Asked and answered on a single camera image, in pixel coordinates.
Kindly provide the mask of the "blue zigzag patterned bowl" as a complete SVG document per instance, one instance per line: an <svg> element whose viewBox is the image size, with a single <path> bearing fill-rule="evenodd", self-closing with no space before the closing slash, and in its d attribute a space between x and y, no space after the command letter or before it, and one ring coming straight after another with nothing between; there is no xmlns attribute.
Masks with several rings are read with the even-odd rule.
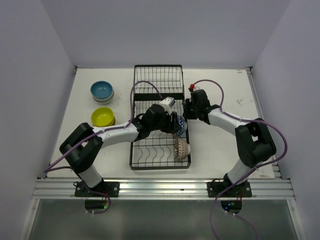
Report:
<svg viewBox="0 0 320 240"><path fill-rule="evenodd" d="M185 121L185 118L183 116L180 116L180 115L177 116L177 121L178 121L178 124L180 126L180 130L176 133L176 135L178 137L180 137L186 132L186 130L188 128L188 124Z"/></svg>

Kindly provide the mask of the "lime yellow bowl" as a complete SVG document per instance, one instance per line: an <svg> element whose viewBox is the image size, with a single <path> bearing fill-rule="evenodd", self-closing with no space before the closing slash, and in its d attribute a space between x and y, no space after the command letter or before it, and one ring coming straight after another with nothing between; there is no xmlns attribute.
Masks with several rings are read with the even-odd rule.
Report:
<svg viewBox="0 0 320 240"><path fill-rule="evenodd" d="M109 127L113 120L114 112L108 107L97 108L91 115L91 122L96 127Z"/></svg>

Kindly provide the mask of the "black wire dish rack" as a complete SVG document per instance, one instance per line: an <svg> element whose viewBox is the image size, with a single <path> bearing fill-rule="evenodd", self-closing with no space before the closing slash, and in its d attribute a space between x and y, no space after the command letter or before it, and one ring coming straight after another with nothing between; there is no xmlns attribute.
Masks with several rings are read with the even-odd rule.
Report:
<svg viewBox="0 0 320 240"><path fill-rule="evenodd" d="M140 82L133 90L134 116L141 116L153 104L160 103L157 92L175 100L172 111L181 118L185 106L183 67L180 64L137 64L134 66L133 82ZM175 160L175 136L155 130L140 141L130 145L129 166L132 170L187 169L191 156Z"/></svg>

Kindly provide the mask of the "blue ceramic bowl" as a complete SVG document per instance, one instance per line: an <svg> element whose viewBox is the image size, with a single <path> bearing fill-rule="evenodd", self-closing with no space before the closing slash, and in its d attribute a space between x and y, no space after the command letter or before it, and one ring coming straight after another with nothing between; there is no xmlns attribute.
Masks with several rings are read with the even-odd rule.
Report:
<svg viewBox="0 0 320 240"><path fill-rule="evenodd" d="M109 98L113 92L113 86L107 81L97 81L90 87L91 95L97 99Z"/></svg>

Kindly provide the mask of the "brown scale patterned bowl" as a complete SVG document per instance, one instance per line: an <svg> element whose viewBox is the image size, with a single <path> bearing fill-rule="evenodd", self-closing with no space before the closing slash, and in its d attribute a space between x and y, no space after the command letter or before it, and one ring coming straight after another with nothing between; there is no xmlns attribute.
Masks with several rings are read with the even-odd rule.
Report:
<svg viewBox="0 0 320 240"><path fill-rule="evenodd" d="M191 152L190 145L184 140L179 137L176 137L174 139L173 143L174 147L174 160L176 162L182 162L184 159L186 159Z"/></svg>

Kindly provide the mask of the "white ceramic bowl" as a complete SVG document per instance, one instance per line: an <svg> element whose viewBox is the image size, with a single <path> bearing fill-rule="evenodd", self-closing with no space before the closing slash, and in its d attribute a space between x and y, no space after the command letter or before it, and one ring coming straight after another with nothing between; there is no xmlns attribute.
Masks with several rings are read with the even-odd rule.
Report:
<svg viewBox="0 0 320 240"><path fill-rule="evenodd" d="M98 100L98 101L106 101L106 100L110 100L110 99L112 99L113 98L113 94L112 95L110 95L110 96L108 96L108 97L106 97L106 98L98 98L98 97L96 97L96 96L92 96L92 98L93 99L96 99L96 100Z"/></svg>

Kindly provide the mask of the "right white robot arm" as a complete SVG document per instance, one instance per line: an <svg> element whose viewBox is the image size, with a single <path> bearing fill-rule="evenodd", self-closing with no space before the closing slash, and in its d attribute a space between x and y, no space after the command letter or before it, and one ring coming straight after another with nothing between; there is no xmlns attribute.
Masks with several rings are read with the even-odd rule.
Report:
<svg viewBox="0 0 320 240"><path fill-rule="evenodd" d="M227 196L235 196L253 170L276 154L277 148L270 131L261 118L244 121L224 113L220 105L211 105L203 89L189 91L190 98L185 100L183 113L186 119L200 120L235 136L239 160L224 175L223 181L213 180L210 184L218 193L223 191Z"/></svg>

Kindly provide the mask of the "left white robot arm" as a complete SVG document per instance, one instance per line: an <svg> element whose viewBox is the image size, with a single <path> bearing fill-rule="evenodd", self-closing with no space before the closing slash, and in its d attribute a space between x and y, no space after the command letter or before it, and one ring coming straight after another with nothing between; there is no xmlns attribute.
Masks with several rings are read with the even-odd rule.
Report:
<svg viewBox="0 0 320 240"><path fill-rule="evenodd" d="M91 127L84 122L60 145L59 151L73 172L86 184L87 192L96 197L104 190L103 178L94 166L100 149L144 140L153 131L176 134L180 130L181 125L175 111L168 112L160 104L153 104L145 113L127 123Z"/></svg>

